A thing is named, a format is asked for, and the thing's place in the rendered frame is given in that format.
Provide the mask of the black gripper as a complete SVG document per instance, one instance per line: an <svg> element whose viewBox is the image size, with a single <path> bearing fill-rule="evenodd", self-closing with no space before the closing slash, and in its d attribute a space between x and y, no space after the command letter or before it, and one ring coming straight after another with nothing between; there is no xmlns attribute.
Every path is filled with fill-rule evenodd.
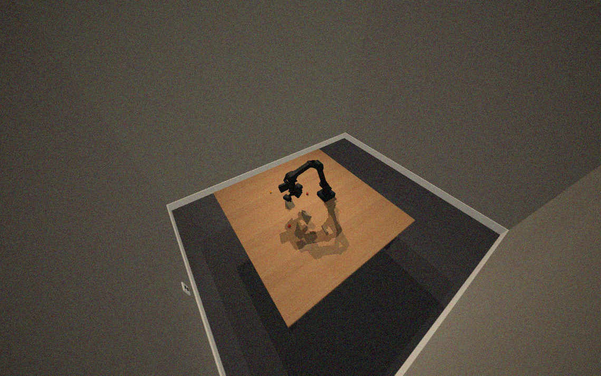
<svg viewBox="0 0 601 376"><path fill-rule="evenodd" d="M290 194L289 194L289 195L285 194L285 196L283 196L283 199L285 199L287 202L289 202L289 201L290 201L290 202L292 202L292 197L291 197L291 196L292 196L292 193L293 193L293 191L294 191L295 189L297 189L297 190L298 190L298 189L302 189L302 188L303 188L303 186L302 186L301 184L299 184L299 183L296 183L296 185L295 185L295 188L294 188L294 189L289 189L289 188L288 188L288 189L289 189L288 191L289 191L289 193L290 193Z"/></svg>

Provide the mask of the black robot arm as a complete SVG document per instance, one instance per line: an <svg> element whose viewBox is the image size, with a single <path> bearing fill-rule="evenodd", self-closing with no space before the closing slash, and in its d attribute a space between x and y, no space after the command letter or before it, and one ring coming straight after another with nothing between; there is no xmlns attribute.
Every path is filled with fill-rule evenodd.
<svg viewBox="0 0 601 376"><path fill-rule="evenodd" d="M319 186L322 187L323 191L322 194L324 196L328 196L330 195L330 190L332 190L332 187L330 187L330 185L326 182L325 176L324 176L324 166L321 162L319 162L319 160L307 160L305 164L303 164L303 166L300 166L298 169L290 171L288 173L286 173L284 182L278 186L279 190L281 193L285 192L286 190L289 189L294 189L295 188L295 182L297 182L297 177L302 174L303 172L305 172L305 170L310 169L310 167L312 167L313 169L316 169L318 172L318 176L320 179L319 182ZM300 197L302 194L302 189L295 189L292 193L292 196L296 196L296 197Z"/></svg>

